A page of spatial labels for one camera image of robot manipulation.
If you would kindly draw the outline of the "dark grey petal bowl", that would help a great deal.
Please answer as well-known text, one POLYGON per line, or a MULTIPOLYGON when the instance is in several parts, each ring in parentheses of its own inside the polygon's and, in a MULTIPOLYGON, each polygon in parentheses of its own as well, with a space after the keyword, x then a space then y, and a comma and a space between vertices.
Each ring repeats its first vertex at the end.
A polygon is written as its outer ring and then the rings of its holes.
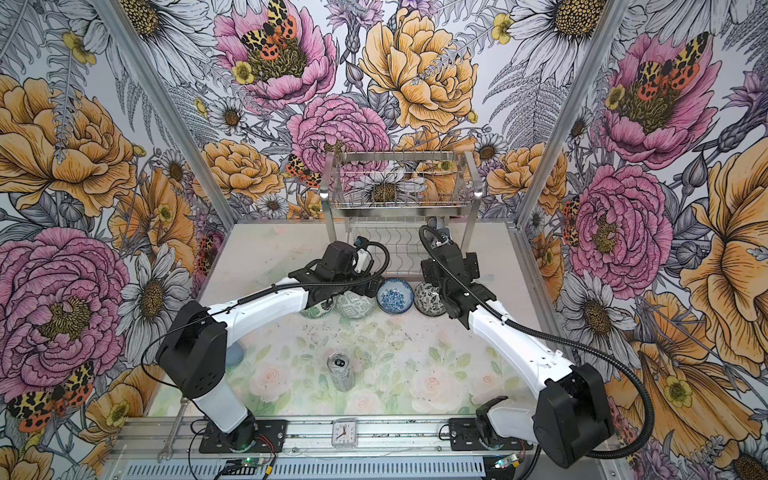
POLYGON ((450 236, 450 229, 448 228, 444 217, 431 217, 428 221, 428 224, 441 235, 447 237, 450 236))

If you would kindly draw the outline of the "blue floral bowl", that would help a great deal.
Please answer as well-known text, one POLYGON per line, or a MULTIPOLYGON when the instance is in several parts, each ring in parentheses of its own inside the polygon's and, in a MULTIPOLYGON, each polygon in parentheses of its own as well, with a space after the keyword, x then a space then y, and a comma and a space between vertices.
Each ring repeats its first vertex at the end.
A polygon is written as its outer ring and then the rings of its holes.
POLYGON ((413 306, 414 291, 406 281, 390 278, 380 286, 376 299, 381 310, 390 315, 400 315, 413 306))

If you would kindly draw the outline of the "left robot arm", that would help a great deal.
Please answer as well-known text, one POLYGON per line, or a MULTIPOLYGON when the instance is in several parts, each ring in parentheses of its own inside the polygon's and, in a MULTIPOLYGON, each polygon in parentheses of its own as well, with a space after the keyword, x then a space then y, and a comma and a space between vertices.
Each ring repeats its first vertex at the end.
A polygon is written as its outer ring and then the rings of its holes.
POLYGON ((263 290, 209 307, 190 301, 162 337, 155 361, 221 433, 254 434, 255 417, 225 378, 228 352, 253 331, 345 292, 374 296, 390 263, 379 242, 334 241, 321 258, 263 290))

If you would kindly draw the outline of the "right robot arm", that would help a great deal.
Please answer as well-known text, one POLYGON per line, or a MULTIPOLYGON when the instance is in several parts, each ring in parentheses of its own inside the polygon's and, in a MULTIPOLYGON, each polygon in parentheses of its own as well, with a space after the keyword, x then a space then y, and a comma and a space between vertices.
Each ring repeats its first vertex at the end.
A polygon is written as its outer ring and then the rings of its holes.
POLYGON ((597 371, 575 366, 543 343, 540 332, 514 322, 497 297, 478 283, 474 253, 463 254, 451 241, 427 252, 423 277, 438 288, 448 316, 512 365, 536 402, 520 406, 500 395, 478 407, 475 424, 483 444, 498 447, 507 438, 525 440, 568 468, 607 440, 613 428, 597 371))

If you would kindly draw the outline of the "steel two-tier dish rack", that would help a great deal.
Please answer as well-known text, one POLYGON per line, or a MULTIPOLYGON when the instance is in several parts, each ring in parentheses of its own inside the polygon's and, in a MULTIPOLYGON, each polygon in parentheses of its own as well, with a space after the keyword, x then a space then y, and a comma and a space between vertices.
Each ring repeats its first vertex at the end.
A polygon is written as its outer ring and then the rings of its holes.
POLYGON ((416 280, 426 258, 419 227, 444 217, 466 253, 483 187, 468 150, 329 152, 319 194, 331 242, 380 242, 391 255, 387 274, 416 280))

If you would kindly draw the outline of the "green leaf pattern bowl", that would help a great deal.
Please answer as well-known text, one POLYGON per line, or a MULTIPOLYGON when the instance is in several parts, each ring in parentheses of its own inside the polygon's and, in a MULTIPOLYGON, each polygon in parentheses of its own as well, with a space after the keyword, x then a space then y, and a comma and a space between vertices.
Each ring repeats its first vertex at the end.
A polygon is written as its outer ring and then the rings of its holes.
POLYGON ((336 300, 330 298, 302 310, 300 314, 308 319, 321 319, 331 314, 335 309, 335 305, 336 300))

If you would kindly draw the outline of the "dark speckled pattern bowl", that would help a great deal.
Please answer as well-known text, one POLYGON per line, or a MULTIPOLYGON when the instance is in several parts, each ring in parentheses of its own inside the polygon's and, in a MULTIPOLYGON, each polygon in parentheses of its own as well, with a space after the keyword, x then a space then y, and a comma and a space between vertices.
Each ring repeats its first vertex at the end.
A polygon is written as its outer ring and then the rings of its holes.
POLYGON ((446 313, 439 289, 426 282, 421 282, 415 287, 414 306, 420 313, 428 317, 439 317, 446 313))

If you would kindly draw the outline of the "green geometric pattern bowl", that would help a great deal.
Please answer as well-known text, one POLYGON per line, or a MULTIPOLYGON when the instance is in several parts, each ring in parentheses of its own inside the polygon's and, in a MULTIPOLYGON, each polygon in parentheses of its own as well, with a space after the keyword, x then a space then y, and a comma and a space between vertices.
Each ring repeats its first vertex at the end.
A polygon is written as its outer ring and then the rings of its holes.
POLYGON ((362 320, 375 310, 375 301, 368 296, 347 291, 336 300, 336 308, 340 315, 349 320, 362 320))

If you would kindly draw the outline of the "silver drink can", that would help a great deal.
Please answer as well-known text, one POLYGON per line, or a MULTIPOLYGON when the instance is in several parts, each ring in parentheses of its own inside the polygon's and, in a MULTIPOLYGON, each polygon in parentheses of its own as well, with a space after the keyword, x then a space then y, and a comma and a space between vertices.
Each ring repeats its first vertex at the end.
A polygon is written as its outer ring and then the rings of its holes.
POLYGON ((354 370, 350 359, 343 353, 335 352, 327 359, 327 368, 335 388, 348 392, 354 388, 354 370))

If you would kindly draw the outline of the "small white clock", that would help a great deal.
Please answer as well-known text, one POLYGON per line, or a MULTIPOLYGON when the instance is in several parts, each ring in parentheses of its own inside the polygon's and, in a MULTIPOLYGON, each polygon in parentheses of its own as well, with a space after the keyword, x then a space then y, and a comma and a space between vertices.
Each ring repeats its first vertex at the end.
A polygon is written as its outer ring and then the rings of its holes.
POLYGON ((336 449, 356 448, 358 425, 354 418, 337 419, 332 424, 331 445, 336 449))

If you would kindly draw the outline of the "steel wrench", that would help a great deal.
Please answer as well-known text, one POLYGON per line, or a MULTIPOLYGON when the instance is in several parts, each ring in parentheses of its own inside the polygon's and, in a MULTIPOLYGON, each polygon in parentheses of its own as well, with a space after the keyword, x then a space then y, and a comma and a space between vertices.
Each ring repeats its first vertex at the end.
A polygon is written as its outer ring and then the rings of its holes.
POLYGON ((168 435, 165 438, 164 445, 157 454, 157 461, 159 463, 166 462, 173 457, 173 444, 178 430, 184 420, 184 415, 188 404, 189 400, 185 397, 182 397, 180 400, 178 412, 173 420, 173 423, 171 424, 168 435))

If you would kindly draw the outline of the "aluminium front rail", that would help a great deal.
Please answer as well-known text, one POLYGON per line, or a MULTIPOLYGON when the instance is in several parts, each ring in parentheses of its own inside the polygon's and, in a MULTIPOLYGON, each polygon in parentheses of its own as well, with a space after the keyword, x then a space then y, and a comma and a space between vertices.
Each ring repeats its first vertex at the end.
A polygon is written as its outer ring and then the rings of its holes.
MULTIPOLYGON (((470 415, 426 416, 361 416, 356 448, 336 449, 331 445, 332 424, 341 418, 334 416, 258 417, 257 419, 287 420, 283 449, 275 453, 280 459, 333 458, 338 456, 418 456, 418 455, 502 455, 532 451, 452 451, 447 441, 450 418, 473 418, 470 415)), ((157 461, 157 454, 173 423, 173 417, 150 417, 130 420, 114 442, 110 459, 137 458, 157 461)), ((184 417, 174 444, 173 457, 166 461, 209 458, 267 458, 273 453, 203 454, 198 447, 208 421, 201 417, 184 417)), ((517 433, 514 438, 533 443, 530 432, 517 433)))

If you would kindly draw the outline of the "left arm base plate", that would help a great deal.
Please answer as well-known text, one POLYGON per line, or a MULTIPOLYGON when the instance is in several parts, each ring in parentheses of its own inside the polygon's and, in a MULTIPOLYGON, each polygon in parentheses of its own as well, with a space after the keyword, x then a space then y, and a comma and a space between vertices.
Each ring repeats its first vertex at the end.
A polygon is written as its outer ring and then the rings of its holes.
POLYGON ((287 427, 287 420, 247 418, 226 433, 209 421, 198 449, 203 454, 280 453, 287 427))

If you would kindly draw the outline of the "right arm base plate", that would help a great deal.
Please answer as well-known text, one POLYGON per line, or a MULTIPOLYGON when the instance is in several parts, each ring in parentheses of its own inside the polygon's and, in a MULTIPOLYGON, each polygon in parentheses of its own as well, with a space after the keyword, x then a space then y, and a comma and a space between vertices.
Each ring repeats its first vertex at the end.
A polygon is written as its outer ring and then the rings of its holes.
POLYGON ((447 441, 452 451, 532 451, 534 444, 514 437, 492 435, 475 418, 454 417, 447 421, 447 441))

